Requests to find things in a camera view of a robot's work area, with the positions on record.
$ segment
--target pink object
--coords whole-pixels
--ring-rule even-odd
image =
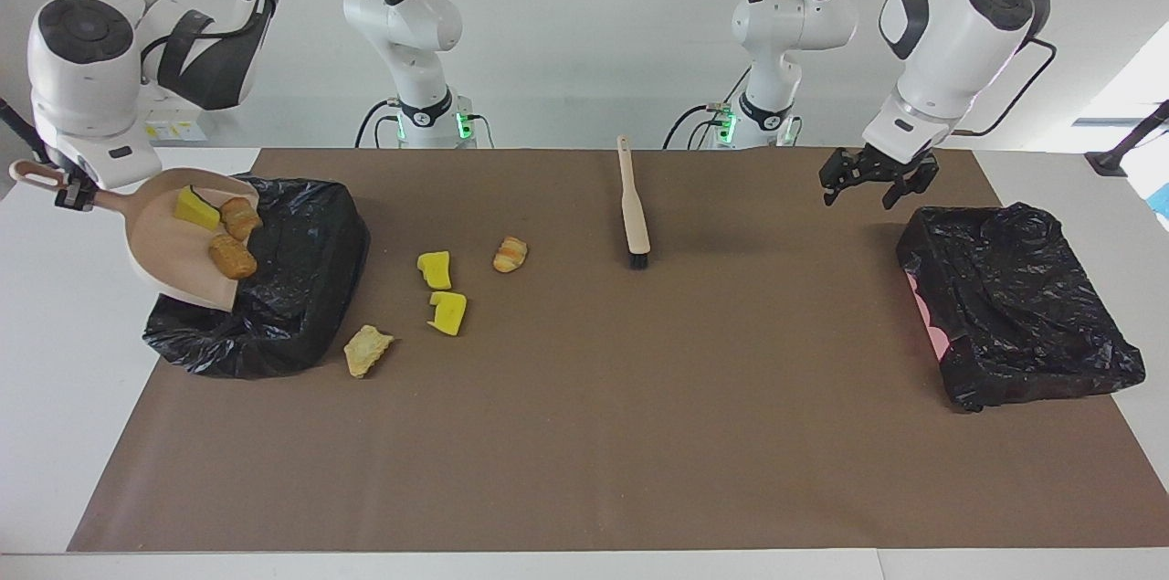
[[[921,311],[921,322],[926,325],[926,333],[929,334],[929,341],[934,344],[934,354],[938,355],[938,362],[941,362],[946,352],[949,352],[949,337],[947,337],[945,331],[931,325],[933,318],[929,317],[929,306],[926,306],[926,303],[921,301],[921,296],[918,294],[918,279],[909,272],[905,272],[905,276],[908,277],[913,297],[918,301],[918,310]]]

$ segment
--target brush handle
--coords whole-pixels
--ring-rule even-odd
[[[645,210],[634,185],[634,158],[629,138],[618,136],[617,159],[621,160],[621,214],[625,219],[625,240],[630,254],[650,253],[650,234],[645,227]]]

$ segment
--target brush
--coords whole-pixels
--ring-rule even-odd
[[[650,234],[645,229],[645,210],[642,210],[642,200],[634,185],[634,157],[627,136],[617,138],[617,158],[621,160],[621,214],[625,219],[629,268],[644,270],[650,264]]]

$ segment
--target bread piece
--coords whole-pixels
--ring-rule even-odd
[[[207,248],[219,271],[233,281],[249,277],[256,272],[256,258],[248,248],[230,235],[216,235]]]
[[[362,326],[345,344],[345,362],[350,366],[350,374],[357,379],[365,377],[393,341],[393,336],[385,336],[369,325]]]
[[[223,216],[223,227],[231,237],[241,242],[251,235],[251,230],[264,226],[251,202],[242,196],[229,198],[220,206],[220,214]]]
[[[527,244],[523,240],[509,235],[503,240],[499,250],[496,251],[496,258],[491,267],[497,272],[507,274],[516,271],[525,258],[527,258]]]

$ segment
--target brown paper surface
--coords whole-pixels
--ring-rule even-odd
[[[160,362],[71,551],[586,551],[1169,545],[1108,396],[949,406],[894,243],[919,206],[997,206],[969,152],[926,196],[831,209],[826,150],[635,152],[653,250],[628,269],[616,152],[264,151],[343,181],[372,232],[320,367]],[[500,240],[527,263],[492,270]],[[463,331],[430,327],[452,254]],[[345,341],[397,337],[364,380]]]

